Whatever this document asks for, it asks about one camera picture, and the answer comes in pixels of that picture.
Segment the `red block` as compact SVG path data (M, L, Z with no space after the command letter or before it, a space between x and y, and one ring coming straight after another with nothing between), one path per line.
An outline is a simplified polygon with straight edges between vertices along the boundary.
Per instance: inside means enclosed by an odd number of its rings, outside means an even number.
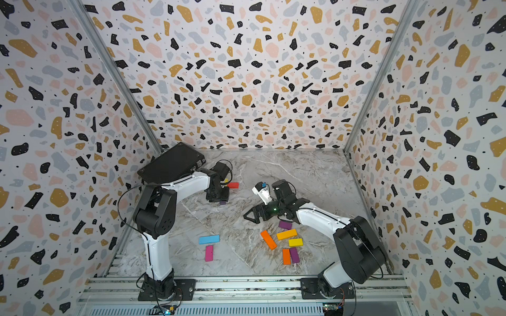
M239 183L238 182L231 182L227 186L232 189L237 189L237 188L239 188Z

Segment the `magenta block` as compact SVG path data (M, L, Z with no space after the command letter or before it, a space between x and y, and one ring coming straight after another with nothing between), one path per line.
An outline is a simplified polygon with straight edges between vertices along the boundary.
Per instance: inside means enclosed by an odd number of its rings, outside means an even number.
M206 246L205 249L205 262L213 261L213 245Z

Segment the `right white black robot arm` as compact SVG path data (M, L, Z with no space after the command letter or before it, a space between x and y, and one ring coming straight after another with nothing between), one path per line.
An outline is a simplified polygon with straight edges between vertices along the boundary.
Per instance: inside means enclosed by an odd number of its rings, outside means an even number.
M364 217L349 219L327 212L310 200L297 197L286 180L278 180L272 186L259 182L252 192L262 203L243 215L246 220L258 224L280 215L335 242L339 260L318 275L309 294L334 298L344 293L343 285L365 283L387 262L383 244Z

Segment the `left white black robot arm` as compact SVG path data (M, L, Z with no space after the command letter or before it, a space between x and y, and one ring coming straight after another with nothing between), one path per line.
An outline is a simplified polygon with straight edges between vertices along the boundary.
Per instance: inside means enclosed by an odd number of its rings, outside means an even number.
M183 295L177 290L169 255L168 234L175 224L177 204L199 192L204 192L209 202L227 202L228 184L232 179L232 164L219 161L210 169L197 170L172 182L146 186L133 215L146 252L140 300L170 300Z

